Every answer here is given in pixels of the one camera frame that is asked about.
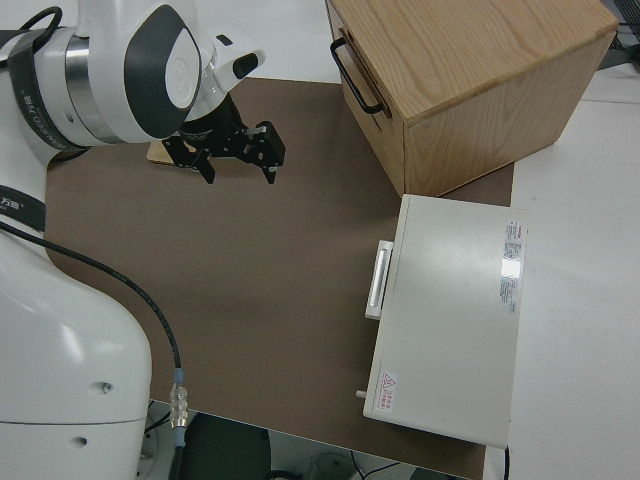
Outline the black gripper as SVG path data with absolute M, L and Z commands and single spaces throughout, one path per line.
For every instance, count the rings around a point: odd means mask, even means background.
M 216 176 L 210 157 L 237 158 L 253 164 L 261 168 L 269 184 L 274 184 L 286 152 L 272 122 L 246 126 L 233 101 L 224 101 L 209 114 L 185 121 L 161 144 L 176 166 L 197 169 L 208 184 L 213 184 Z

